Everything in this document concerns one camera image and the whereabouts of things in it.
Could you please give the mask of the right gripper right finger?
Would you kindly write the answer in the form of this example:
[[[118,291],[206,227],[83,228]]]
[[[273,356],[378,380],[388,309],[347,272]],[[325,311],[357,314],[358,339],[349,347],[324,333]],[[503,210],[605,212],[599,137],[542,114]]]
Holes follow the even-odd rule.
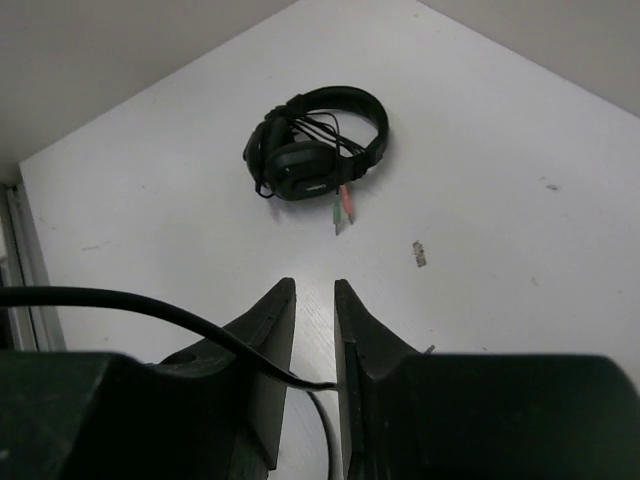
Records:
[[[635,479],[639,396],[612,360],[419,352],[334,286],[348,479]]]

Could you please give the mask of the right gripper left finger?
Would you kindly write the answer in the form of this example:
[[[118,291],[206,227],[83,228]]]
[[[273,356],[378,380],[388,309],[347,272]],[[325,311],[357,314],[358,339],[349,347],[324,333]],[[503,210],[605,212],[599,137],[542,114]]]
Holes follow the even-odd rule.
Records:
[[[224,327],[122,292],[5,288],[8,306],[100,306],[171,318],[198,341],[157,364],[113,352],[1,356],[5,479],[263,479],[277,463],[295,284]]]

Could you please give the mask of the small debris scrap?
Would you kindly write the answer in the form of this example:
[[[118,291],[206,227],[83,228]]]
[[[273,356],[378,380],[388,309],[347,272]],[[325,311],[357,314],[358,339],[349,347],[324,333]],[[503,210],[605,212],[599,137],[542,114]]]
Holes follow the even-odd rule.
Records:
[[[427,265],[426,253],[424,246],[420,241],[415,241],[412,244],[412,251],[418,268],[423,268]]]

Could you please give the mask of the black headset with jacks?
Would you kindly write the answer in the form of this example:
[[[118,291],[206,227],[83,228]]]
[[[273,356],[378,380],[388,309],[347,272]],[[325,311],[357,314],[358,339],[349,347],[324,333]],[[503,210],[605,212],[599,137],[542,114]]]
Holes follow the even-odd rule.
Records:
[[[365,146],[344,136],[336,115],[355,115],[376,130]],[[321,87],[269,111],[250,135],[243,160],[264,199],[302,201],[332,193],[334,232],[342,217],[354,220],[348,184],[384,157],[390,137],[386,109],[369,92],[352,86]]]

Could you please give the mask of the aluminium rail right side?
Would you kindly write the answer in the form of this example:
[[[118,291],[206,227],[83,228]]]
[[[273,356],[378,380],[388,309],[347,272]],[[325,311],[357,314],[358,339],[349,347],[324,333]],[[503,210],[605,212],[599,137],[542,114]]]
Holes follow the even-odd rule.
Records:
[[[1,284],[49,283],[34,217],[23,185],[1,187]],[[3,308],[11,344],[19,351],[64,351],[66,342],[53,307]]]

